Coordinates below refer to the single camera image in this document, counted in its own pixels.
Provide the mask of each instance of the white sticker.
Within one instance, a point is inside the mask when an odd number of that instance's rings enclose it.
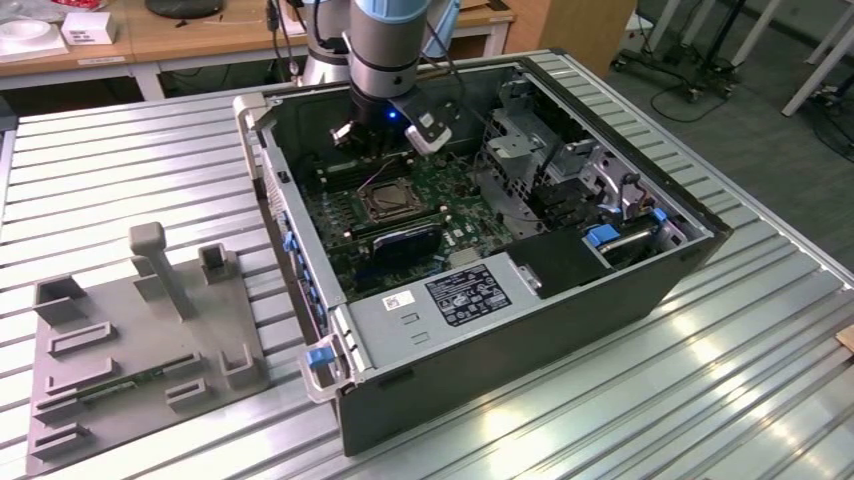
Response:
[[[394,295],[383,298],[383,304],[386,305],[386,310],[393,311],[395,308],[401,308],[410,303],[415,303],[415,297],[413,296],[413,292],[405,290],[401,293],[395,293]]]
[[[103,65],[104,63],[122,63],[124,61],[124,57],[86,58],[78,60],[78,65]]]
[[[418,117],[418,119],[422,121],[422,125],[425,125],[426,128],[430,128],[430,126],[433,125],[433,115],[430,115],[430,113],[426,113],[425,115]]]

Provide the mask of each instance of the barcode sticker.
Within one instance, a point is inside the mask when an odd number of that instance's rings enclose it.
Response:
[[[78,65],[102,65],[104,63],[122,63],[124,61],[124,57],[87,58],[84,60],[78,60]]]

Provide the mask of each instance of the blue latch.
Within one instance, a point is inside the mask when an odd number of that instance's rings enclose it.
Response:
[[[294,238],[294,232],[287,232],[285,234],[285,251],[293,252],[297,250],[297,239]]]
[[[309,368],[315,369],[323,365],[329,365],[335,361],[335,350],[333,347],[321,347],[309,350]]]
[[[665,220],[667,220],[667,212],[665,212],[661,208],[653,209],[653,216],[655,217],[655,220],[658,220],[658,223],[662,223]]]
[[[594,247],[598,247],[603,243],[610,242],[611,240],[619,238],[619,232],[614,229],[611,225],[599,225],[598,227],[593,227],[587,231],[587,241]]]

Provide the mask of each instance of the slotted metal table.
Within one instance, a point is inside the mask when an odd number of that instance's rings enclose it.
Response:
[[[3,139],[0,480],[26,476],[34,282],[134,274],[130,225],[172,262],[240,254],[275,386],[56,478],[850,478],[852,274],[566,55],[529,54],[736,228],[650,316],[358,457],[306,396],[302,343],[242,159],[244,91],[30,117]]]

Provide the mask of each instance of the gray carpet floor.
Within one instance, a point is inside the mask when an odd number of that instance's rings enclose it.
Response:
[[[694,4],[682,2],[671,29],[678,30]],[[641,11],[655,16],[665,0],[641,0]],[[702,52],[716,34],[728,7],[718,4],[695,43]],[[754,19],[742,14],[722,49],[732,58]],[[658,52],[667,45],[662,42]],[[854,164],[817,139],[805,113],[786,118],[780,110],[813,67],[804,63],[812,47],[769,29],[740,69],[744,84],[729,102],[694,123],[658,115],[650,98],[678,80],[633,65],[611,72],[607,83],[675,134],[784,220],[849,268],[854,270]],[[854,68],[841,63],[829,82],[841,81]],[[721,99],[705,96],[689,104],[665,94],[655,104],[669,116],[691,118]]]

